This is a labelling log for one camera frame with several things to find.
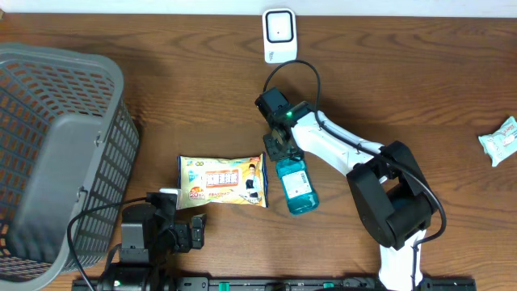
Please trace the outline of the wet wipes pack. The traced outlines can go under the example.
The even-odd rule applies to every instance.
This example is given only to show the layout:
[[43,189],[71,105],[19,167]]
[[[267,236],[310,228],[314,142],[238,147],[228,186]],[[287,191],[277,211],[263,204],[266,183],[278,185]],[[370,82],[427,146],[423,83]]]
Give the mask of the wet wipes pack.
[[234,159],[178,156],[179,208],[210,203],[266,208],[265,157],[265,154]]

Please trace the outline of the teal mouthwash bottle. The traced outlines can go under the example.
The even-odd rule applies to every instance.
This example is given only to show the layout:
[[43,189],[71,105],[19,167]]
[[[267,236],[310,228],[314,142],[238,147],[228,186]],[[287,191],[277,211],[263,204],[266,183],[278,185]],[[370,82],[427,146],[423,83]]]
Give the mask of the teal mouthwash bottle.
[[282,159],[276,163],[275,168],[291,214],[308,213],[319,206],[317,193],[302,156]]

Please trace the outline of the mint green wipes packet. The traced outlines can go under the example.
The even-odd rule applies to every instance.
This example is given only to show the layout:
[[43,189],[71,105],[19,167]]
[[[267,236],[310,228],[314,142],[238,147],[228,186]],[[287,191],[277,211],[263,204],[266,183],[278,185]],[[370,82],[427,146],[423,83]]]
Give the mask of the mint green wipes packet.
[[478,141],[485,154],[491,159],[491,166],[496,167],[500,162],[516,152],[516,120],[509,117],[494,133],[480,136]]

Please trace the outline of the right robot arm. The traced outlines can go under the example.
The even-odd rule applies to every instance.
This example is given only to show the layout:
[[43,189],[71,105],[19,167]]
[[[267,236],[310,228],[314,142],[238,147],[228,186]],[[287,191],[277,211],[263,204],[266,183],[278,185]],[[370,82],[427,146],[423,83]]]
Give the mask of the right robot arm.
[[263,141],[275,163],[289,211],[302,214],[318,206],[305,164],[311,153],[346,177],[361,223],[380,245],[379,279],[388,290],[415,290],[422,283],[420,247],[431,217],[447,222],[410,149],[395,141],[371,142],[337,126],[310,103],[293,105],[275,87],[254,102],[270,133]]

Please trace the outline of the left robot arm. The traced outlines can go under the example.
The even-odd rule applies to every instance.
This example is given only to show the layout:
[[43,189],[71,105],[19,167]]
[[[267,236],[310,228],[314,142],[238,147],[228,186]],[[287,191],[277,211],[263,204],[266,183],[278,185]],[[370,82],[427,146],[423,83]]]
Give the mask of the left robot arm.
[[171,203],[132,205],[122,213],[121,244],[108,254],[96,289],[173,291],[177,280],[162,268],[168,255],[188,253],[204,246],[205,213],[191,222],[175,219]]

